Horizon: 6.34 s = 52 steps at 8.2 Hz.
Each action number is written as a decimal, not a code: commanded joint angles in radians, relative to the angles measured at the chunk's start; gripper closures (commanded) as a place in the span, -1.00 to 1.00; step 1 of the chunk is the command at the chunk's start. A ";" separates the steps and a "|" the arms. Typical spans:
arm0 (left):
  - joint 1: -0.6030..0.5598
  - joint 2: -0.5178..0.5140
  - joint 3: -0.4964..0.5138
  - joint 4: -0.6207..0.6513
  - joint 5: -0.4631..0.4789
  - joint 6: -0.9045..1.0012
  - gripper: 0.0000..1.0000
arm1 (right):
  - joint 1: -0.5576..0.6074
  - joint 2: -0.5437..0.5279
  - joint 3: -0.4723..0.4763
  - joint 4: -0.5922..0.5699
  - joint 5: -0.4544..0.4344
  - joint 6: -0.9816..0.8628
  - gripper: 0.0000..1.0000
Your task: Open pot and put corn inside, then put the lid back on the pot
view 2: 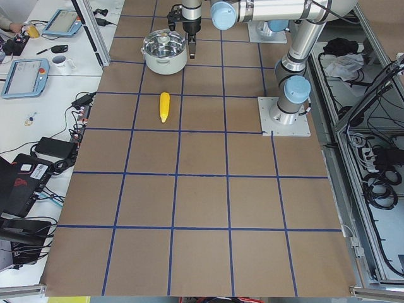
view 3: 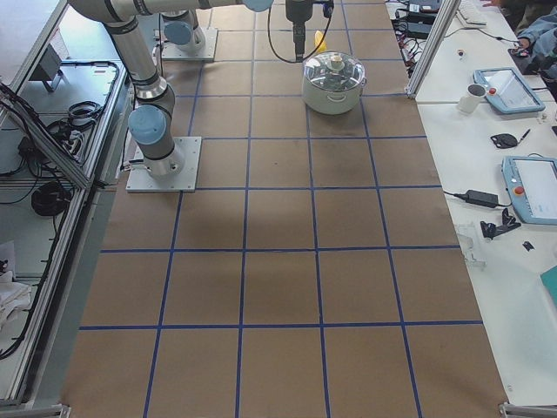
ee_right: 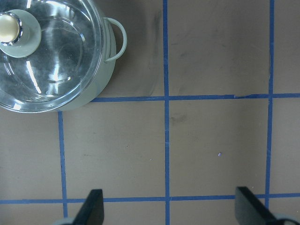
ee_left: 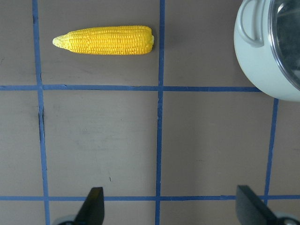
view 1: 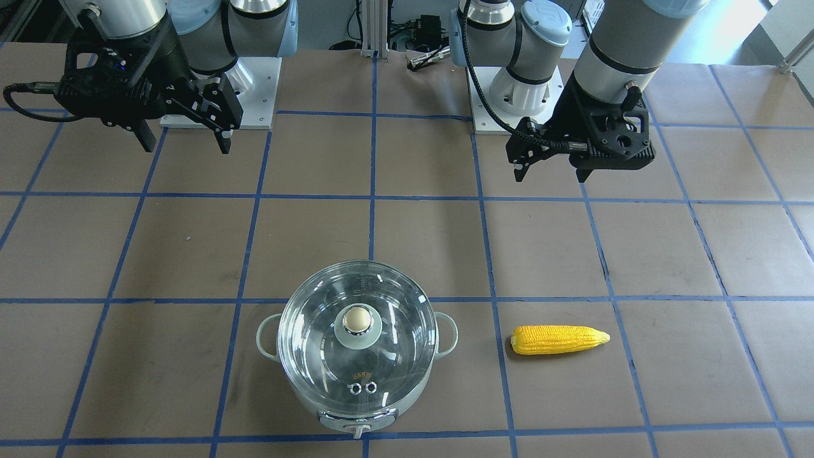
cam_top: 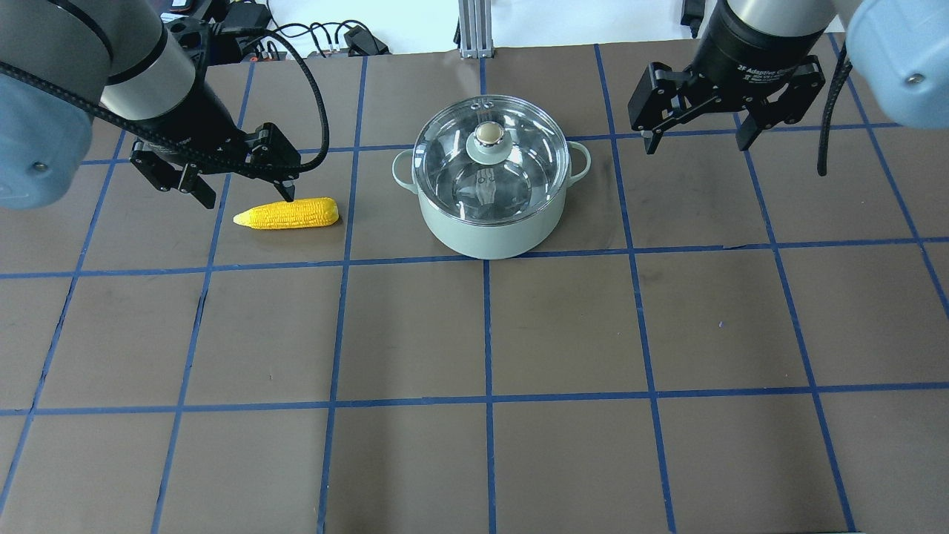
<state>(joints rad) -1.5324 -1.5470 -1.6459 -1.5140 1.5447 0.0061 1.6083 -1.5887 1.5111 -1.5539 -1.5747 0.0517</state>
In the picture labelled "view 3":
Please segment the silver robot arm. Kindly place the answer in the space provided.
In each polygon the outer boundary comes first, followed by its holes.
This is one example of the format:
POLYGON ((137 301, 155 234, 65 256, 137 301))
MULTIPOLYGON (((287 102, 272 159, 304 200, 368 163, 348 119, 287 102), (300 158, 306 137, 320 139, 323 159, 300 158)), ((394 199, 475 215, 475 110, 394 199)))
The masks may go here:
POLYGON ((166 40, 178 49, 193 53, 205 46, 205 34, 195 10, 163 12, 161 17, 166 40))
POLYGON ((128 118, 132 137, 152 177, 182 171, 184 154, 171 135, 175 94, 158 71, 138 28, 138 16, 232 6, 235 1, 71 1, 83 17, 104 25, 121 58, 139 103, 128 118))

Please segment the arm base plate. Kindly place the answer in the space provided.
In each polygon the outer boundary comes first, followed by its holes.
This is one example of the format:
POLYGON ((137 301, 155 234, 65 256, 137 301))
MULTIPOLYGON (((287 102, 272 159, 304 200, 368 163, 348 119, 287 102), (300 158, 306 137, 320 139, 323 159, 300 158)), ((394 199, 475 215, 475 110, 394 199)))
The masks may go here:
POLYGON ((167 61, 207 61, 215 59, 218 30, 197 27, 195 30, 179 30, 171 34, 165 32, 162 59, 167 61))
POLYGON ((201 137, 174 137, 174 150, 164 159, 145 158, 139 147, 126 184, 127 192, 194 192, 201 137))

